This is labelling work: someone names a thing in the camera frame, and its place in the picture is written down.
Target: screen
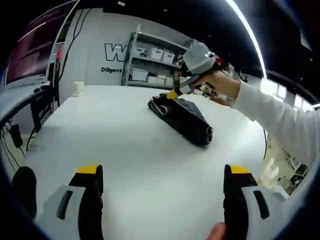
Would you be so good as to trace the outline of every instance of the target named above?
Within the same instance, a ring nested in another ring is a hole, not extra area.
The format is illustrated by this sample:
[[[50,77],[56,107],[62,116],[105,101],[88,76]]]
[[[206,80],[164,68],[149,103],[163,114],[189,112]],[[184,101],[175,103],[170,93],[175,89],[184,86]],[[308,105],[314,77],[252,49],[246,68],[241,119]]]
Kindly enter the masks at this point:
[[[30,76],[45,76],[57,35],[76,1],[56,7],[31,22],[15,45],[6,84]]]

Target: white robot part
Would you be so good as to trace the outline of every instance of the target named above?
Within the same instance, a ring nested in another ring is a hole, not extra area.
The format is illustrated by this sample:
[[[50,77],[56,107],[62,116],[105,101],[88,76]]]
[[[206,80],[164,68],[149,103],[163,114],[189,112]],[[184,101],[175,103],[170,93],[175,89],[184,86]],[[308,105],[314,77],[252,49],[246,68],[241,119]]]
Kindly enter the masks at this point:
[[[200,42],[193,44],[186,51],[183,55],[183,60],[189,71],[195,75],[204,73],[212,68],[216,61],[214,55],[204,43]]]

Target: folded black fabric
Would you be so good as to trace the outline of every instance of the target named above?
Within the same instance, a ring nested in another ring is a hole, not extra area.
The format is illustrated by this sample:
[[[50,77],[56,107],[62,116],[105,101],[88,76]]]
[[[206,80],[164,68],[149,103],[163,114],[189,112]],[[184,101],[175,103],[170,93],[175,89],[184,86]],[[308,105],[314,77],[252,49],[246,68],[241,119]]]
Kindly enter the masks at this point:
[[[201,147],[211,142],[214,130],[193,102],[167,99],[167,94],[161,93],[152,97],[148,107],[194,145]]]

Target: ceiling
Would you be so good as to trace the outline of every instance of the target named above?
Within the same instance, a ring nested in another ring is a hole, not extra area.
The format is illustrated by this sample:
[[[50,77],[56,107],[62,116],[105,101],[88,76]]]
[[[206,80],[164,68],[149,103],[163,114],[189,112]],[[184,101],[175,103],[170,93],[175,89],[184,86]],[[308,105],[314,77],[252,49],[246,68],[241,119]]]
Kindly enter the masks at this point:
[[[163,24],[204,42],[218,56],[234,65],[236,70],[242,69],[243,72],[257,77],[262,75],[254,45],[242,22],[225,0],[121,1],[125,6],[119,5],[118,0],[82,0],[78,8],[104,8],[106,12],[136,16]],[[37,7],[34,7],[28,1],[19,3],[19,8],[12,4],[14,12],[9,18],[4,19],[10,24],[2,28],[7,34],[6,48],[1,55],[1,66],[5,64],[23,28],[41,13],[64,2],[68,1],[47,0],[37,3]],[[316,90],[314,80],[317,59],[310,50],[301,45],[297,21],[294,22],[292,15],[279,7],[281,4],[275,4],[283,1],[234,0],[234,2],[246,17],[257,38],[266,69],[269,73],[277,73],[276,76],[268,74],[268,78],[288,86],[291,92],[298,91],[309,101],[314,102],[312,97],[306,96],[296,88],[295,84],[298,83],[320,99],[320,92]],[[300,2],[293,0],[291,8],[294,4],[299,7]],[[310,14],[304,18],[301,9],[303,7],[296,11],[295,16],[299,14],[306,23],[310,23]],[[314,30],[310,24],[308,27],[307,30]]]

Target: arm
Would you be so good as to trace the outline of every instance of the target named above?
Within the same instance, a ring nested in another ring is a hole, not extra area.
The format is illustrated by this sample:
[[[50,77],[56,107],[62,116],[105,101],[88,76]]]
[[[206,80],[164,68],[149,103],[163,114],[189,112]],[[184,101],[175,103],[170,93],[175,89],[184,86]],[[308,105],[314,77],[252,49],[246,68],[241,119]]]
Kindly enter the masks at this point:
[[[232,108],[256,120],[300,162],[309,166],[319,153],[320,112],[295,111],[291,106],[241,82]]]

